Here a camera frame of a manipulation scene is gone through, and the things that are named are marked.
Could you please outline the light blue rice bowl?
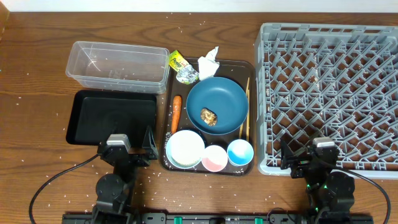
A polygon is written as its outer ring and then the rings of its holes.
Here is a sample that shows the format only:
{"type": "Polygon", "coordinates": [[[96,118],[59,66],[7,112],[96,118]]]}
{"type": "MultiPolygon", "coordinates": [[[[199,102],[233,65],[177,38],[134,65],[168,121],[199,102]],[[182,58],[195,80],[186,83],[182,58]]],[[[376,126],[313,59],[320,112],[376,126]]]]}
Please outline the light blue rice bowl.
{"type": "Polygon", "coordinates": [[[165,146],[169,162],[179,169],[191,169],[197,166],[205,149],[203,138],[191,130],[177,131],[171,135],[165,146]]]}

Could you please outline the blue cup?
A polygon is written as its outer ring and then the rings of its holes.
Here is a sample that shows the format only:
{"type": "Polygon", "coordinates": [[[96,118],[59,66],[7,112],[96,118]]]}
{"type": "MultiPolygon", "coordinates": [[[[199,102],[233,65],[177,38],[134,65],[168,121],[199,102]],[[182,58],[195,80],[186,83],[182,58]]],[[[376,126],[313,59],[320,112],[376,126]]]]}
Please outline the blue cup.
{"type": "Polygon", "coordinates": [[[246,140],[237,139],[228,145],[227,155],[233,166],[245,166],[252,161],[254,149],[246,140]]]}

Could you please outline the pink cup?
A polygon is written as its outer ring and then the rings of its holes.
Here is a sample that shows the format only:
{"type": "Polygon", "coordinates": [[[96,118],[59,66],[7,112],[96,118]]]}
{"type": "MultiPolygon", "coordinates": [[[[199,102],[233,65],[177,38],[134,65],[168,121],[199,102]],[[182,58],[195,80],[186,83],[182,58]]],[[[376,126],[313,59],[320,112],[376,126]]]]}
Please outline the pink cup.
{"type": "Polygon", "coordinates": [[[201,160],[204,168],[210,172],[219,172],[223,170],[228,163],[226,151],[217,145],[211,145],[203,151],[201,160]]]}

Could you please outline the brown food scrap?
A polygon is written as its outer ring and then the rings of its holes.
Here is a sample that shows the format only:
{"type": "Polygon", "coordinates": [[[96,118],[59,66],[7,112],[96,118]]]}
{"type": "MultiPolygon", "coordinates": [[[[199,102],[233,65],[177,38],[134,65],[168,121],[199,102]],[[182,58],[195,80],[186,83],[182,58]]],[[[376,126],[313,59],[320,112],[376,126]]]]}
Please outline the brown food scrap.
{"type": "Polygon", "coordinates": [[[203,108],[200,113],[200,118],[208,125],[215,126],[218,121],[217,115],[207,108],[203,108]]]}

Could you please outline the dark blue plate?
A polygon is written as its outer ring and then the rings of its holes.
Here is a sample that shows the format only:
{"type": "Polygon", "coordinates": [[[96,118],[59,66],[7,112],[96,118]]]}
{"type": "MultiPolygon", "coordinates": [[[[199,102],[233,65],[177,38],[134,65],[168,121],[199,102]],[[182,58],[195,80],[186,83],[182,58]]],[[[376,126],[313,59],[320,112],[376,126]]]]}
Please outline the dark blue plate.
{"type": "Polygon", "coordinates": [[[224,77],[213,77],[197,83],[186,99],[187,116],[201,132],[224,135],[239,129],[240,93],[243,88],[235,81],[224,77]],[[214,112],[218,121],[208,126],[201,118],[203,108],[214,112]]]}

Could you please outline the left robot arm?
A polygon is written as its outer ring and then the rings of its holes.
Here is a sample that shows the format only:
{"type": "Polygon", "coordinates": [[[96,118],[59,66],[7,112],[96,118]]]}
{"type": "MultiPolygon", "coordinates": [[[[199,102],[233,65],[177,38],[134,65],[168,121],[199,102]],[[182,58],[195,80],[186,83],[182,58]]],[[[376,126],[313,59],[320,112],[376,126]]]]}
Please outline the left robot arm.
{"type": "Polygon", "coordinates": [[[142,153],[130,154],[131,143],[125,134],[112,134],[98,146],[100,159],[113,166],[113,173],[102,176],[96,184],[97,200],[92,223],[141,223],[138,210],[131,208],[137,170],[158,159],[152,128],[147,127],[142,153]]]}

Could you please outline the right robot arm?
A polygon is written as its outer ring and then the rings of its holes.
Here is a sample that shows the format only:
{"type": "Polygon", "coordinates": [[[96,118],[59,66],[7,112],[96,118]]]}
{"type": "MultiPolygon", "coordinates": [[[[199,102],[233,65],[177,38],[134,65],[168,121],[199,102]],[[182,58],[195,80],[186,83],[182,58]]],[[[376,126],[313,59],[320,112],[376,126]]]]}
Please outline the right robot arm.
{"type": "Polygon", "coordinates": [[[304,156],[296,156],[281,142],[281,169],[290,169],[293,179],[305,179],[310,208],[295,223],[353,223],[354,179],[334,172],[339,150],[329,137],[315,138],[304,156]]]}

